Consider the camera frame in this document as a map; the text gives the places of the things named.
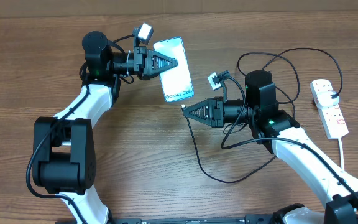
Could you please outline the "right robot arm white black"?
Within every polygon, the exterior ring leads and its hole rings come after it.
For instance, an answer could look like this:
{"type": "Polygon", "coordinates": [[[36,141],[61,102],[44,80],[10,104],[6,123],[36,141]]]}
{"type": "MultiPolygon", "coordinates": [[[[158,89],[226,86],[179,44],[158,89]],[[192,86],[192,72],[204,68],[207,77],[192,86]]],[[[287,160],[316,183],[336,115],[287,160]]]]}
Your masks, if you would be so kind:
{"type": "Polygon", "coordinates": [[[270,223],[358,223],[358,179],[342,170],[308,137],[300,124],[279,109],[272,74],[250,72],[240,89],[242,99],[226,95],[183,106],[186,119],[221,128],[226,123],[247,123],[252,142],[262,144],[287,163],[319,198],[324,212],[301,203],[270,215],[270,223]]]}

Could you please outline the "Galaxy smartphone blue screen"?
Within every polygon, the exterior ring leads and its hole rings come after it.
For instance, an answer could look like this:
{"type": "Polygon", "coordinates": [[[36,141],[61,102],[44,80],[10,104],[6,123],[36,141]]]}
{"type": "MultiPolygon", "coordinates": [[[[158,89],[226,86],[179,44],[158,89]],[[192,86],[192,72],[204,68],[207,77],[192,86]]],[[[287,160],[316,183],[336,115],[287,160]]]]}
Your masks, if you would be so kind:
{"type": "Polygon", "coordinates": [[[165,101],[170,103],[193,97],[194,89],[182,38],[174,37],[156,42],[154,50],[178,62],[176,67],[160,74],[165,101]]]}

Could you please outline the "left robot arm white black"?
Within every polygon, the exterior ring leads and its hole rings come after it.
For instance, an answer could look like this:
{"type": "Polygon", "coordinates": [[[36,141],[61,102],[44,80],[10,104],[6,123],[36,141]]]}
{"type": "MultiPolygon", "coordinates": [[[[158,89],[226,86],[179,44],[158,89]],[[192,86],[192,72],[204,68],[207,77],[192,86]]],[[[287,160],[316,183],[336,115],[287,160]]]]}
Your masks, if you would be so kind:
{"type": "Polygon", "coordinates": [[[82,40],[85,62],[81,66],[81,92],[63,111],[39,117],[34,123],[33,153],[25,181],[38,198],[63,200],[74,223],[113,223],[110,209],[94,186],[96,152],[93,128],[112,108],[126,77],[150,80],[178,66],[175,57],[148,49],[153,34],[133,30],[134,50],[125,52],[100,31],[82,40]]]}

